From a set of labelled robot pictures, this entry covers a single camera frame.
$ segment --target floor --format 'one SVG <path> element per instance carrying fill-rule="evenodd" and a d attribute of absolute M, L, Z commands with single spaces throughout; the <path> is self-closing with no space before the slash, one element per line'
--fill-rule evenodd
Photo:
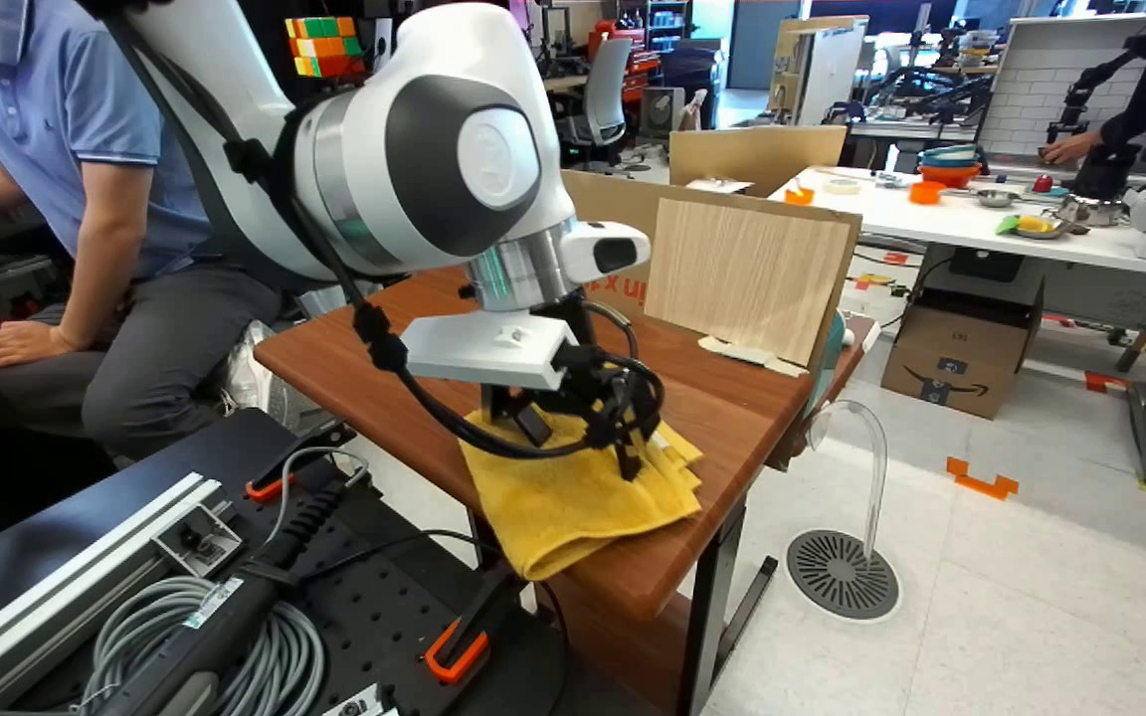
<path fill-rule="evenodd" d="M 894 282 L 911 272 L 865 245 L 841 307 L 891 322 Z M 1105 364 L 1117 346 L 1094 326 L 1048 317 L 1033 356 Z M 849 411 L 858 400 L 886 433 L 877 547 L 899 575 L 899 603 L 878 622 L 842 622 L 779 570 L 704 712 L 1146 712 L 1146 485 L 1121 395 L 1094 395 L 1063 371 L 1024 371 L 1004 415 L 984 421 L 878 390 L 885 362 L 886 336 L 842 400 L 828 405 L 812 448 L 787 473 L 761 473 L 738 592 L 761 557 L 785 562 L 809 530 L 865 531 L 873 433 Z M 361 452 L 414 519 L 463 523 L 425 480 Z M 984 480 L 1012 476 L 1017 492 L 956 485 L 951 456 Z"/>

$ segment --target yellow towel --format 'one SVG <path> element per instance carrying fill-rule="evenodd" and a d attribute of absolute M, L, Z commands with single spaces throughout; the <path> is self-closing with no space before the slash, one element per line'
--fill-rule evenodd
<path fill-rule="evenodd" d="M 551 444 L 576 441 L 586 428 L 566 415 L 544 421 L 553 428 Z M 525 579 L 551 579 L 617 537 L 647 531 L 702 509 L 692 473 L 702 448 L 670 425 L 654 428 L 631 480 L 617 473 L 613 448 L 515 462 L 463 441 L 463 452 L 478 480 L 483 514 Z"/>

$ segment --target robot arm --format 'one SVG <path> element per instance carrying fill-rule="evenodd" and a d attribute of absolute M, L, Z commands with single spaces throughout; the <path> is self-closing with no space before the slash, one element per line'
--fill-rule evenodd
<path fill-rule="evenodd" d="M 1128 175 L 1130 175 L 1130 165 L 1136 165 L 1139 147 L 1128 143 L 1130 134 L 1117 134 L 1114 127 L 1117 127 L 1117 123 L 1146 127 L 1146 33 L 1142 33 L 1142 34 L 1130 34 L 1121 57 L 1085 69 L 1085 70 L 1078 74 L 1078 82 L 1067 93 L 1060 123 L 1048 127 L 1048 140 L 1052 140 L 1052 143 L 1053 143 L 1063 130 L 1069 130 L 1069 134 L 1085 130 L 1084 111 L 1085 111 L 1094 86 L 1105 82 L 1105 81 L 1110 81 L 1117 69 L 1128 69 L 1130 59 L 1142 59 L 1142 74 L 1139 74 L 1139 82 L 1136 82 L 1136 93 L 1130 93 L 1128 111 L 1121 111 L 1114 123 L 1105 123 L 1105 130 L 1104 130 L 1105 143 L 1094 147 L 1094 152 L 1085 156 L 1084 172 L 1073 175 L 1073 184 L 1069 184 L 1073 193 L 1090 193 L 1090 197 L 1117 197 L 1117 193 L 1128 193 Z"/>
<path fill-rule="evenodd" d="M 654 433 L 655 375 L 593 348 L 576 314 L 582 286 L 643 262 L 647 238 L 576 221 L 553 111 L 511 10 L 418 10 L 381 70 L 314 107 L 280 93 L 236 0 L 155 0 L 104 18 L 184 130 L 212 218 L 230 218 L 297 277 L 333 273 L 375 362 L 458 436 L 504 456 L 553 452 L 536 448 L 541 428 L 536 444 L 468 428 L 414 378 L 483 382 L 491 400 L 533 390 L 589 419 L 586 444 L 624 452 L 631 433 Z M 418 317 L 397 343 L 354 290 L 357 273 L 439 265 L 468 265 L 483 314 Z"/>

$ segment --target orange object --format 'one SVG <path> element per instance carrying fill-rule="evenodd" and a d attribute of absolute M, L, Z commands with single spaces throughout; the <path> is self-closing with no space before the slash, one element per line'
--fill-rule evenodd
<path fill-rule="evenodd" d="M 483 661 L 487 661 L 487 651 L 491 651 L 491 632 L 478 632 L 463 651 L 458 651 L 458 661 L 442 661 L 442 648 L 455 640 L 455 632 L 458 632 L 458 622 L 455 624 L 447 624 L 447 632 L 439 632 L 435 640 L 429 640 L 429 648 L 423 651 L 423 668 L 435 676 L 435 680 L 442 680 L 442 684 L 463 684 Z"/>
<path fill-rule="evenodd" d="M 939 201 L 939 193 L 942 193 L 939 184 L 911 184 L 911 187 L 907 187 L 907 197 L 911 197 L 911 201 L 925 201 L 925 205 L 927 205 L 927 201 Z"/>
<path fill-rule="evenodd" d="M 785 189 L 785 205 L 812 205 L 815 189 L 812 187 L 793 187 Z"/>
<path fill-rule="evenodd" d="M 269 500 L 284 498 L 284 485 L 288 485 L 284 473 L 280 473 L 280 476 L 268 476 L 268 480 L 247 480 L 247 500 L 252 500 L 252 505 L 269 505 Z"/>
<path fill-rule="evenodd" d="M 1012 492 L 1017 492 L 1017 480 L 1015 480 L 1015 476 L 1000 473 L 996 480 L 979 480 L 979 476 L 968 468 L 968 462 L 960 462 L 960 456 L 947 456 L 947 473 L 956 476 L 956 485 L 974 488 L 974 492 L 986 492 L 986 498 L 996 498 L 996 500 L 1006 500 Z"/>
<path fill-rule="evenodd" d="M 974 163 L 968 163 L 968 165 L 930 165 L 927 163 L 921 175 L 925 175 L 925 184 L 968 187 L 979 175 L 979 165 Z"/>

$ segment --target blue shirt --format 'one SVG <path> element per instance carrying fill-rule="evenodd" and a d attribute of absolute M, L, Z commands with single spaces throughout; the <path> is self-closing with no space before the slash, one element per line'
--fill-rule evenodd
<path fill-rule="evenodd" d="M 155 165 L 139 277 L 190 262 L 207 212 L 155 98 L 74 0 L 0 0 L 0 165 L 74 254 L 82 163 Z"/>

